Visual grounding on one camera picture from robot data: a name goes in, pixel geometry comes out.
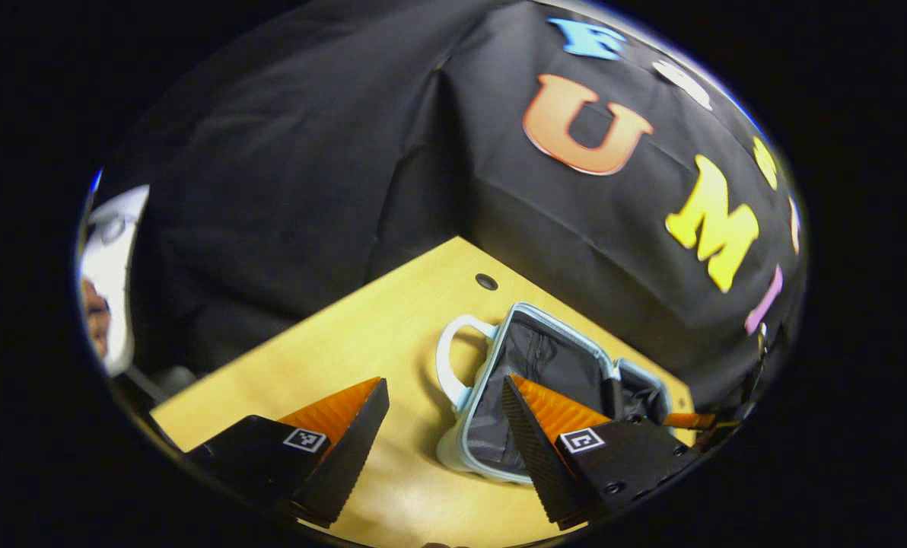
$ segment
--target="suitcase handle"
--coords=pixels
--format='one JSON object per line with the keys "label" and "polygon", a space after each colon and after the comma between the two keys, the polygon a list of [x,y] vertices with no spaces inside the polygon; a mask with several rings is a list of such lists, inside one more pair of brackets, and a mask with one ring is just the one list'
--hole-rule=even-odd
{"label": "suitcase handle", "polygon": [[454,413],[460,413],[464,406],[467,405],[467,400],[470,398],[471,393],[471,388],[464,386],[463,382],[457,379],[457,376],[454,375],[454,370],[450,367],[450,343],[454,340],[454,334],[457,334],[458,330],[463,329],[463,327],[474,327],[475,330],[488,337],[488,340],[495,339],[496,334],[498,334],[498,327],[482,322],[470,314],[464,314],[454,319],[453,322],[448,323],[446,329],[440,335],[440,342],[437,343],[437,379],[440,381],[440,388],[450,399],[450,402],[453,403]]}

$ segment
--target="table surface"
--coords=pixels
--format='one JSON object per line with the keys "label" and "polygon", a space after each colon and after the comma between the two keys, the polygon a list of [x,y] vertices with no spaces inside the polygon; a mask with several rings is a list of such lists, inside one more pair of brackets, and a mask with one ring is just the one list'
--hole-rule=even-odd
{"label": "table surface", "polygon": [[[478,273],[498,282],[494,291]],[[248,414],[280,419],[372,377],[387,379],[390,411],[339,520],[327,533],[376,547],[512,546],[561,534],[531,486],[493,483],[443,468],[435,448],[454,426],[436,378],[444,327],[461,314],[500,323],[518,301],[579,330],[610,358],[658,374],[677,413],[692,413],[690,391],[621,340],[557,298],[454,238],[308,317],[162,403],[151,414],[189,451]],[[474,330],[454,337],[454,374],[471,385],[487,344]],[[689,431],[675,435],[692,444]]]}

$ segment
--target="letter m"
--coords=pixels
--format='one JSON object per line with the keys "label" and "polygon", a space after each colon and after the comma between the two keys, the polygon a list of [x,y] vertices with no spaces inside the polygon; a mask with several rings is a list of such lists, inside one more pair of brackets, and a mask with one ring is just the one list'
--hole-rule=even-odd
{"label": "letter m", "polygon": [[[695,162],[700,170],[697,183],[683,209],[667,215],[667,230],[688,250],[697,244],[698,260],[710,257],[707,272],[726,294],[750,245],[759,236],[759,225],[747,204],[728,215],[724,174],[704,156],[697,155]],[[701,228],[699,243],[697,228]]]}

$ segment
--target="orange letter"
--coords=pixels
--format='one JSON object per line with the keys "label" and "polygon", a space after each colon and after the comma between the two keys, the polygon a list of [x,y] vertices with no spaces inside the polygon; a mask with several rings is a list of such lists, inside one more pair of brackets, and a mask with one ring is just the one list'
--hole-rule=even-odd
{"label": "orange letter", "polygon": [[538,76],[541,90],[524,114],[524,134],[541,152],[562,162],[573,170],[594,176],[607,176],[623,169],[633,154],[642,134],[651,134],[653,127],[637,113],[620,104],[610,103],[613,124],[596,148],[579,145],[568,134],[572,120],[582,105],[595,103],[595,91],[552,74]]}

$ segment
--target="blue letter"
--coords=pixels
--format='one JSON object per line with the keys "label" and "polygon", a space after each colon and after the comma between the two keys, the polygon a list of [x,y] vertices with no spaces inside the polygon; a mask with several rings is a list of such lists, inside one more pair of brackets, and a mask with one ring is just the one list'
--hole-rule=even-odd
{"label": "blue letter", "polygon": [[576,56],[590,56],[599,59],[619,59],[616,52],[621,52],[622,44],[617,42],[621,40],[626,42],[621,34],[611,28],[599,27],[587,22],[558,20],[551,18],[548,20],[551,24],[557,24],[568,44],[565,44],[565,51]]}

